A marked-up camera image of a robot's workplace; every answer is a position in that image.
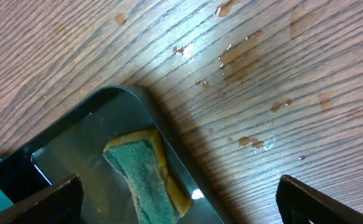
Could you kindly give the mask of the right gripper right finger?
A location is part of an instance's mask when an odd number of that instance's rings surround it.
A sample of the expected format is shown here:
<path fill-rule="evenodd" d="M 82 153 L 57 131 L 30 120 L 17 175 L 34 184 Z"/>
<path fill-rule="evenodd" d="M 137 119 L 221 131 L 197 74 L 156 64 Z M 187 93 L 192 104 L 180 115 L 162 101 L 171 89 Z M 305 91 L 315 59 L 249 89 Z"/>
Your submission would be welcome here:
<path fill-rule="evenodd" d="M 363 224 L 363 214 L 290 175 L 282 175 L 276 204 L 283 223 Z"/>

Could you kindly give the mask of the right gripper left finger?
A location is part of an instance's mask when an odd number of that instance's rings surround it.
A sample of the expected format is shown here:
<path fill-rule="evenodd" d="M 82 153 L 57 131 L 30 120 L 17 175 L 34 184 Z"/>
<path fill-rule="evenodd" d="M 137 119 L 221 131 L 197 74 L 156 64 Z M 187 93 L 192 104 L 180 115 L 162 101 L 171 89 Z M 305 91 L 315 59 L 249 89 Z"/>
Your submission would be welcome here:
<path fill-rule="evenodd" d="M 82 178 L 73 174 L 0 212 L 0 224 L 79 223 L 85 196 Z"/>

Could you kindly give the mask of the green yellow sponge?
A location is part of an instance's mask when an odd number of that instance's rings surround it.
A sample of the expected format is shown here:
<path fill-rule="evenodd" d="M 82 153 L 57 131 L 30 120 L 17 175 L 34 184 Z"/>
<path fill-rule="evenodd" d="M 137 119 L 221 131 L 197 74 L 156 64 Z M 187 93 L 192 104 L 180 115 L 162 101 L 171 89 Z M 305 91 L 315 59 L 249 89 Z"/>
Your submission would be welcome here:
<path fill-rule="evenodd" d="M 158 130 L 115 137 L 103 157 L 128 184 L 140 223 L 175 224 L 187 213 L 191 199 L 169 171 Z"/>

